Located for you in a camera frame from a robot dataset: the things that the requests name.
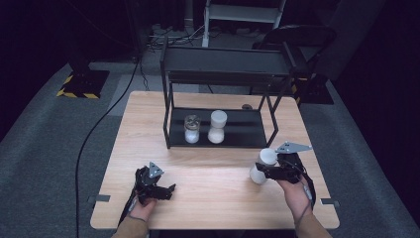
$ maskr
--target yellow black hazard tape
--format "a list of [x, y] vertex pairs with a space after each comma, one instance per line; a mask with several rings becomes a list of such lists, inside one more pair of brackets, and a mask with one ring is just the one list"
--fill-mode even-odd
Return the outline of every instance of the yellow black hazard tape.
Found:
[[108, 76], [109, 71], [91, 70], [88, 76], [74, 75], [72, 72], [65, 79], [56, 96], [81, 97], [81, 98], [100, 98], [102, 86]]
[[297, 79], [292, 78], [291, 80], [291, 92], [293, 93], [294, 100], [300, 104], [300, 94], [302, 93], [303, 87], [307, 86], [308, 78], [299, 77]]

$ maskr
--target jar lid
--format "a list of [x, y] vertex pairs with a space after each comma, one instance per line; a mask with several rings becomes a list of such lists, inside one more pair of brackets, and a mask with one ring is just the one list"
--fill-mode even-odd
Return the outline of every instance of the jar lid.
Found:
[[188, 115], [185, 117], [185, 128], [188, 130], [198, 130], [201, 119], [197, 115]]
[[228, 115], [222, 110], [216, 110], [211, 113], [211, 119], [217, 123], [224, 123], [228, 120]]

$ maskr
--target white cup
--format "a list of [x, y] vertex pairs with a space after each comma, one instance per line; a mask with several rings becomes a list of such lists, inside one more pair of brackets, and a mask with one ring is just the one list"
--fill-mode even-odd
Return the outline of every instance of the white cup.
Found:
[[277, 153], [272, 148], [264, 148], [259, 154], [259, 163], [265, 166], [274, 166], [277, 163]]
[[265, 174], [259, 171], [256, 165], [253, 165], [250, 169], [250, 178], [256, 184], [263, 184], [267, 181]]
[[214, 128], [223, 128], [228, 120], [228, 115], [222, 110], [216, 110], [211, 113], [211, 126]]

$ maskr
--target gray carpet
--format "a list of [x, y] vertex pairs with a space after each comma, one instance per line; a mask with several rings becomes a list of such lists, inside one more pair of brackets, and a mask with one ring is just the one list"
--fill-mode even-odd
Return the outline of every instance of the gray carpet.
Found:
[[[210, 44], [217, 41], [223, 40], [211, 39]], [[159, 90], [157, 56], [158, 52], [147, 53], [143, 60], [150, 90]], [[125, 90], [134, 65], [96, 62], [91, 68], [111, 70], [100, 99], [56, 97], [71, 72], [66, 65], [39, 91], [1, 142], [0, 237], [75, 236], [74, 169], [78, 152], [93, 125]], [[132, 89], [143, 89], [143, 83], [137, 73]], [[383, 175], [339, 95], [330, 83], [328, 87], [334, 105], [303, 104], [300, 110], [330, 193], [341, 204], [337, 209], [341, 225], [331, 234], [420, 237], [419, 228]], [[197, 87], [179, 90], [194, 91]], [[200, 86], [198, 90], [208, 88]], [[214, 88], [215, 93], [223, 90], [227, 89]], [[80, 237], [110, 237], [114, 232], [90, 226], [93, 208], [87, 198], [99, 191], [125, 101], [120, 104], [93, 131], [81, 156]]]

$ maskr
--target hand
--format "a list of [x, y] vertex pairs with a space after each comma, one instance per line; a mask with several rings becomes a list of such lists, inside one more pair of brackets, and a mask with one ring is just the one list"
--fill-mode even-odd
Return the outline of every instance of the hand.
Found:
[[145, 204], [140, 204], [137, 198], [136, 200], [136, 204], [134, 205], [133, 210], [130, 211], [129, 214], [134, 218], [140, 218], [147, 222], [152, 212], [154, 211], [158, 200], [155, 198], [148, 198], [146, 199]]
[[300, 182], [295, 184], [286, 180], [277, 181], [284, 190], [287, 206], [290, 208], [295, 222], [298, 222], [305, 215], [312, 214], [310, 200], [303, 189], [303, 183], [308, 186], [308, 182], [304, 177], [301, 177], [300, 180]]

